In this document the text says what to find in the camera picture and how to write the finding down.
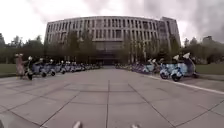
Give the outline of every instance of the lawn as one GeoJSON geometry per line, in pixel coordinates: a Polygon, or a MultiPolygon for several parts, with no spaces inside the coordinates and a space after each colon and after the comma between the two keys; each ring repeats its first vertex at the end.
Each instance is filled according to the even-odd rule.
{"type": "Polygon", "coordinates": [[[1,74],[11,74],[16,73],[15,64],[0,64],[0,75],[1,74]]]}
{"type": "Polygon", "coordinates": [[[224,64],[196,65],[196,70],[201,74],[224,75],[224,64]]]}

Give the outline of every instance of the motorcycle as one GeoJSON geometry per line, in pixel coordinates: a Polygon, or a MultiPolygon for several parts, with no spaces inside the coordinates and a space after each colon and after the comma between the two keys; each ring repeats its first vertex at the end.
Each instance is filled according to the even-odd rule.
{"type": "Polygon", "coordinates": [[[50,60],[50,63],[46,63],[44,65],[44,69],[46,70],[47,74],[51,74],[51,76],[56,75],[55,66],[53,64],[53,60],[50,60]]]}
{"type": "Polygon", "coordinates": [[[34,75],[41,75],[42,77],[47,76],[47,72],[44,68],[43,58],[32,65],[32,70],[34,75]]]}
{"type": "MultiPolygon", "coordinates": [[[[174,60],[178,60],[178,58],[179,58],[179,55],[177,55],[177,56],[174,56],[174,60]]],[[[163,63],[161,63],[161,65],[160,65],[160,77],[162,78],[162,79],[168,79],[169,77],[170,77],[170,75],[171,75],[171,73],[172,73],[172,71],[176,68],[176,64],[163,64],[163,63]]]]}
{"type": "Polygon", "coordinates": [[[178,82],[182,77],[190,76],[198,78],[196,67],[193,61],[190,59],[190,53],[187,53],[183,56],[182,60],[179,60],[177,67],[171,73],[171,77],[173,81],[178,82]]]}

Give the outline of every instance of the paved plaza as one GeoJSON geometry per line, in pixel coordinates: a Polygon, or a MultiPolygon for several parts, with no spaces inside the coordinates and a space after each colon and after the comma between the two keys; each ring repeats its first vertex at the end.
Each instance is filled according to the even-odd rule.
{"type": "MultiPolygon", "coordinates": [[[[182,80],[223,91],[223,82],[182,80]]],[[[4,128],[223,128],[224,93],[118,69],[0,79],[4,128]]]]}

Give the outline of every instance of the building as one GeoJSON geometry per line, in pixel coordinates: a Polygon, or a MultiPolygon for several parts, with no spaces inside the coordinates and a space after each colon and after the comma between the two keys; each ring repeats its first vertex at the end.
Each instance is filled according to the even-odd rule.
{"type": "Polygon", "coordinates": [[[104,54],[101,56],[102,60],[115,59],[113,51],[121,48],[125,37],[132,41],[141,40],[146,43],[152,39],[170,43],[169,37],[174,35],[180,44],[175,19],[162,17],[160,20],[154,20],[124,16],[80,17],[49,22],[45,41],[66,43],[69,31],[76,31],[77,36],[80,37],[84,30],[93,35],[97,50],[104,54]]]}

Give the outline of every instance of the sky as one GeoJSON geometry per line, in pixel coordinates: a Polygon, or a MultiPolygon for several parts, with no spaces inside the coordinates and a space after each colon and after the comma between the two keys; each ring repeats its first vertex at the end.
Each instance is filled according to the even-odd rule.
{"type": "Polygon", "coordinates": [[[224,42],[224,0],[0,0],[0,33],[6,43],[44,38],[49,21],[85,16],[135,16],[178,22],[181,41],[213,36],[224,42]]]}

